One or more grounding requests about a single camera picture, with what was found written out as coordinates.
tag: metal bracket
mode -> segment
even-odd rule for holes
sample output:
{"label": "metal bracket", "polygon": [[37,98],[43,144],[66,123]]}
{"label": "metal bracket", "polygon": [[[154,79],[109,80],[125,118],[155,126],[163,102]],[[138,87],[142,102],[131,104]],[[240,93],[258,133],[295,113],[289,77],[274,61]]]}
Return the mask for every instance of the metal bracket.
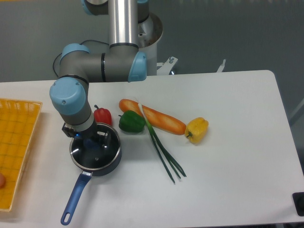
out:
{"label": "metal bracket", "polygon": [[178,60],[178,58],[171,56],[165,63],[157,63],[157,75],[169,75]]}

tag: black object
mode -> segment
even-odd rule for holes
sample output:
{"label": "black object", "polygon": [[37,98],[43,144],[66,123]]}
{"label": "black object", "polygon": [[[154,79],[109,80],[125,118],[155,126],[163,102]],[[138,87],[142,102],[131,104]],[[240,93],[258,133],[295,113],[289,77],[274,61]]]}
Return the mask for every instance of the black object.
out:
{"label": "black object", "polygon": [[304,192],[296,192],[293,194],[294,205],[299,216],[304,216]]}
{"label": "black object", "polygon": [[74,131],[73,128],[68,127],[66,123],[63,124],[61,130],[67,135],[69,138],[74,138],[77,132]]}

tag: saucepan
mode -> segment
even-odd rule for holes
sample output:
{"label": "saucepan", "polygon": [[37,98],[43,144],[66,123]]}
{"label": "saucepan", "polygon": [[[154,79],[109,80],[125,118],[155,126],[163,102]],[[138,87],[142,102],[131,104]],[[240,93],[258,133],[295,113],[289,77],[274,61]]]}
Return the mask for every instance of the saucepan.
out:
{"label": "saucepan", "polygon": [[92,176],[103,176],[112,172],[119,164],[122,153],[117,131],[105,123],[97,123],[98,135],[94,139],[73,138],[70,153],[73,162],[83,172],[79,175],[68,200],[61,224],[68,225],[77,207],[81,193]]}

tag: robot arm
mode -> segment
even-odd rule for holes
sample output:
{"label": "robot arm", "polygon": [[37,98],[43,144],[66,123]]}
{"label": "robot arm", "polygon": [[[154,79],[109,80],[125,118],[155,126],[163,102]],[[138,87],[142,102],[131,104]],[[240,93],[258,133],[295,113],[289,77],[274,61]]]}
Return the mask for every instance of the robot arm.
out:
{"label": "robot arm", "polygon": [[[93,4],[83,0],[83,4]],[[136,0],[91,0],[101,12],[108,7],[110,50],[100,55],[80,44],[67,45],[60,60],[59,79],[51,86],[54,107],[65,121],[69,137],[90,138],[97,125],[88,103],[89,82],[142,81],[147,77],[146,55],[139,52]]]}

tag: black cable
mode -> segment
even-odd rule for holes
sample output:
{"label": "black cable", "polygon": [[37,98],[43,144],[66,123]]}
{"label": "black cable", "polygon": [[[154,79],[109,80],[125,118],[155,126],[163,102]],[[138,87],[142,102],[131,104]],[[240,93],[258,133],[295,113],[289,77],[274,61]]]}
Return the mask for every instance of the black cable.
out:
{"label": "black cable", "polygon": [[[95,40],[95,39],[86,39],[85,41],[81,42],[80,45],[83,45],[83,44],[86,43],[86,42],[96,42],[96,43],[100,43],[100,44],[109,45],[109,44],[106,43],[106,42],[99,41],[99,40]],[[59,58],[59,56],[61,56],[61,54],[62,54],[62,53],[60,53],[59,55],[57,55],[56,58],[54,59],[54,62],[53,62],[53,71],[54,71],[54,73],[55,73],[55,75],[56,75],[57,77],[59,77],[59,76],[58,76],[58,74],[57,74],[57,72],[56,72],[56,70],[55,70],[55,62],[56,62],[56,60]]]}
{"label": "black cable", "polygon": [[58,59],[58,57],[61,56],[61,54],[62,54],[62,52],[61,52],[59,55],[57,55],[57,57],[54,59],[54,62],[53,62],[53,71],[54,71],[54,73],[55,73],[55,75],[56,75],[57,77],[59,77],[59,76],[58,76],[58,74],[56,73],[56,70],[55,70],[55,62],[56,62],[56,60]]}

